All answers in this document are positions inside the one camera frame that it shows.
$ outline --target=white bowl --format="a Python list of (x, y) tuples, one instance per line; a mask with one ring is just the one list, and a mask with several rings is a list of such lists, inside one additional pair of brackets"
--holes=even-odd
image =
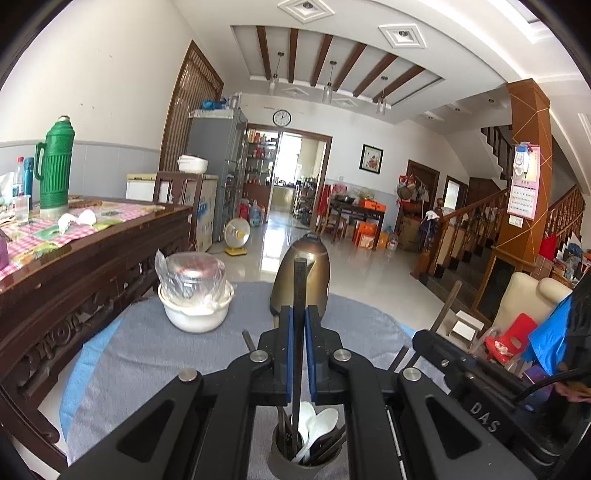
[(207, 160), (190, 155), (181, 155), (178, 158), (178, 169), (185, 173), (205, 173), (207, 171)]
[(226, 281), (224, 296), (214, 307), (180, 307), (164, 296), (162, 285), (158, 286), (158, 297), (166, 316), (176, 328), (189, 333), (205, 333), (215, 330), (226, 318), (230, 301), (234, 298), (234, 287)]

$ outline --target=silver bolt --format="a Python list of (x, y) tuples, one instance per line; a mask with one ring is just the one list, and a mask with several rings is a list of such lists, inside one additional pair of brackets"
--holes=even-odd
[(253, 362), (261, 364), (269, 358), (269, 354), (264, 350), (255, 350), (254, 352), (251, 352), (250, 358)]
[(414, 367), (405, 368), (402, 374), (404, 378), (410, 380), (411, 382), (416, 382), (421, 378), (421, 371), (418, 368)]
[(338, 350), (335, 350), (333, 356), (335, 360), (338, 360), (339, 362), (348, 362), (351, 360), (351, 352), (345, 348), (339, 348)]
[(183, 368), (178, 373), (178, 379), (181, 382), (192, 382), (197, 378), (197, 370), (194, 368)]

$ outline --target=flower painting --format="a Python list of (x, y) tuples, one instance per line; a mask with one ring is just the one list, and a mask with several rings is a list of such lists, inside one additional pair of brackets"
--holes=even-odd
[(361, 163), (359, 168), (361, 170), (367, 170), (371, 173), (377, 173), (382, 168), (382, 155), (384, 151), (380, 148), (370, 147), (369, 145), (363, 145), (363, 151), (361, 153)]

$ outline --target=wall clock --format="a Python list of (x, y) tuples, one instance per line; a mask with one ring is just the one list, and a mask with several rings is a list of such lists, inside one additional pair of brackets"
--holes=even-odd
[(277, 110), (273, 114), (273, 123), (278, 127), (287, 127), (291, 123), (291, 114), (287, 110)]

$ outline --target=dark wooden table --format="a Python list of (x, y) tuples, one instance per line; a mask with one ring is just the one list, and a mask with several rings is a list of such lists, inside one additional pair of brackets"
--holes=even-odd
[(190, 213), (167, 205), (74, 240), (0, 281), (0, 422), (58, 472), (67, 466), (55, 445), (60, 435), (38, 406), (82, 344), (157, 285), (156, 251), (188, 249)]
[[(340, 202), (339, 200), (335, 200), (335, 199), (332, 199), (330, 201), (330, 208), (331, 208), (330, 213), (332, 212), (332, 210), (337, 211), (337, 216), (336, 216), (336, 225), (337, 226), (340, 223), (340, 218), (343, 213), (348, 213), (350, 215), (358, 215), (360, 217), (362, 216), (364, 218), (364, 220), (367, 220), (368, 218), (372, 218), (374, 220), (377, 220), (378, 221), (378, 230), (375, 233), (374, 247), (372, 248), (372, 250), (377, 249), (379, 234), (382, 233), (382, 224), (384, 223), (384, 212), (379, 212), (377, 210), (372, 210), (369, 208), (360, 207), (359, 205), (351, 205), (350, 203)], [(336, 240), (337, 231), (338, 231), (338, 228), (333, 229), (332, 243), (334, 243)]]

